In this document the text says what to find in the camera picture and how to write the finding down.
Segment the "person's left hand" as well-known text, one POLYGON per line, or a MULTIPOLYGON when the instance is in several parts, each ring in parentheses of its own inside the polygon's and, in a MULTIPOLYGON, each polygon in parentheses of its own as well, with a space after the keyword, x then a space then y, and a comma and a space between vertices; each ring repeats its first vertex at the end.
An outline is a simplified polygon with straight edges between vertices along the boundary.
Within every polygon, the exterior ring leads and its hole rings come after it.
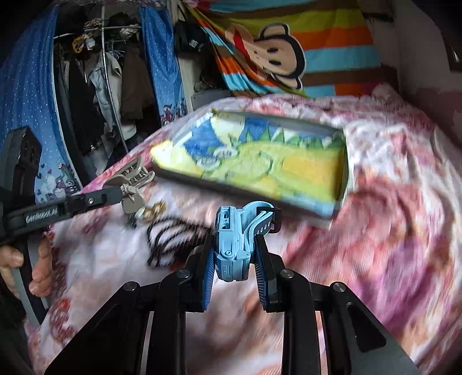
MULTIPOLYGON (((22 253, 9 246, 2 245, 0 250, 1 278, 12 294, 19 298, 16 283, 12 276, 12 270, 23 266, 22 253)), ((31 273, 32 280, 29 283, 31 294, 45 298, 50 296, 53 286, 53 256, 49 239, 42 237, 38 247, 38 259, 31 273)))

